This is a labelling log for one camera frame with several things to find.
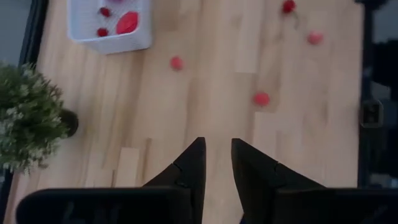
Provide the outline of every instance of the white basket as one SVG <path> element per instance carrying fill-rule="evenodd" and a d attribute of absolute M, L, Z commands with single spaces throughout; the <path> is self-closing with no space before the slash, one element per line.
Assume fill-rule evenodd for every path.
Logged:
<path fill-rule="evenodd" d="M 105 4 L 112 16 L 105 18 L 98 14 Z M 128 34 L 116 34 L 119 18 L 128 11 L 139 14 L 138 26 Z M 68 35 L 75 42 L 85 44 L 101 54 L 112 54 L 140 50 L 152 44 L 151 0 L 68 0 Z M 97 37 L 100 27 L 109 30 L 106 37 Z"/>

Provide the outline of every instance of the black pot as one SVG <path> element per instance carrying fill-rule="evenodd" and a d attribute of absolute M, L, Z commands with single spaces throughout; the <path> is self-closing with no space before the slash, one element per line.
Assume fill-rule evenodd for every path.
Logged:
<path fill-rule="evenodd" d="M 64 123 L 69 129 L 67 133 L 68 138 L 72 137 L 76 133 L 77 128 L 79 127 L 79 119 L 77 118 L 77 115 L 70 110 L 63 109 L 61 111 L 60 117 L 62 123 Z"/>

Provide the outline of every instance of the wooden tabletop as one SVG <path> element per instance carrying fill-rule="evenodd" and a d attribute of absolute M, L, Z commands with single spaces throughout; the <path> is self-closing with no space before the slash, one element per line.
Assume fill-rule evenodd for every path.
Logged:
<path fill-rule="evenodd" d="M 153 46 L 99 55 L 68 39 L 66 0 L 51 1 L 39 68 L 63 88 L 80 127 L 47 170 L 16 176 L 6 223 L 37 189 L 110 187 L 115 175 L 141 185 L 198 136 L 207 145 L 203 223 L 238 223 L 243 213 L 231 138 L 326 186 L 356 186 L 363 10 L 347 0 L 296 3 L 297 27 L 282 0 L 154 0 Z M 311 31 L 324 34 L 320 45 L 307 43 Z M 179 72 L 169 68 L 174 55 Z M 257 91 L 269 106 L 253 105 Z"/>

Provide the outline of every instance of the red object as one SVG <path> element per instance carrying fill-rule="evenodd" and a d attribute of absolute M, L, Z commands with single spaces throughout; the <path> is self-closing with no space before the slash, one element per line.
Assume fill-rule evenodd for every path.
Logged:
<path fill-rule="evenodd" d="M 267 106 L 269 104 L 269 95 L 264 92 L 259 92 L 254 95 L 253 101 L 259 106 Z"/>
<path fill-rule="evenodd" d="M 108 35 L 108 30 L 106 28 L 99 28 L 97 30 L 98 37 L 106 37 Z"/>
<path fill-rule="evenodd" d="M 286 0 L 282 5 L 282 12 L 285 14 L 289 14 L 296 9 L 296 2 L 293 0 Z"/>
<path fill-rule="evenodd" d="M 101 7 L 99 9 L 99 13 L 101 13 L 101 15 L 103 15 L 104 17 L 110 17 L 111 16 L 111 10 L 108 9 L 107 7 Z"/>
<path fill-rule="evenodd" d="M 174 56 L 172 57 L 172 59 L 170 60 L 170 66 L 174 69 L 174 70 L 181 70 L 183 67 L 183 62 L 182 59 L 178 56 Z"/>
<path fill-rule="evenodd" d="M 127 12 L 123 15 L 118 24 L 116 24 L 116 33 L 117 34 L 127 34 L 135 29 L 138 26 L 138 12 Z"/>
<path fill-rule="evenodd" d="M 310 44 L 312 44 L 312 45 L 317 45 L 317 44 L 319 44 L 320 42 L 322 42 L 322 40 L 323 40 L 323 34 L 320 33 L 320 32 L 312 31 L 312 32 L 308 35 L 307 40 L 308 40 L 308 42 L 309 42 Z"/>

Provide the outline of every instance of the green plant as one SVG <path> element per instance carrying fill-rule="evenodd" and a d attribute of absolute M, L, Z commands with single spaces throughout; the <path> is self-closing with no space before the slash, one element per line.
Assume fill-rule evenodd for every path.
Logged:
<path fill-rule="evenodd" d="M 46 168 L 45 160 L 66 137 L 61 122 L 61 89 L 33 65 L 0 62 L 0 166 L 30 172 Z"/>

